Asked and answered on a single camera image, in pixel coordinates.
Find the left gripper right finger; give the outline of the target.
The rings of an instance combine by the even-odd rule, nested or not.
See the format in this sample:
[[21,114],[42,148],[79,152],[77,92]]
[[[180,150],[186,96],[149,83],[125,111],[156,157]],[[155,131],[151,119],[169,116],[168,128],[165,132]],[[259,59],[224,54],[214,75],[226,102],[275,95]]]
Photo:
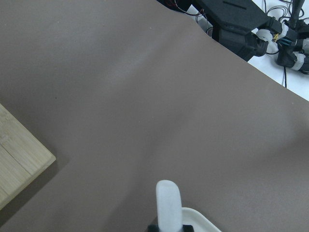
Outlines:
[[183,232],[194,232],[194,227],[192,225],[183,225]]

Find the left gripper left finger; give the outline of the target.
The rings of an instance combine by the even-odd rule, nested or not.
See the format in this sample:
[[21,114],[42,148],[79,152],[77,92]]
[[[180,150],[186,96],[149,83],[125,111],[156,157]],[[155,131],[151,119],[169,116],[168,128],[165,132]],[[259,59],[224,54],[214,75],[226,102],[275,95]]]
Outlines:
[[159,226],[157,224],[148,225],[147,232],[159,232]]

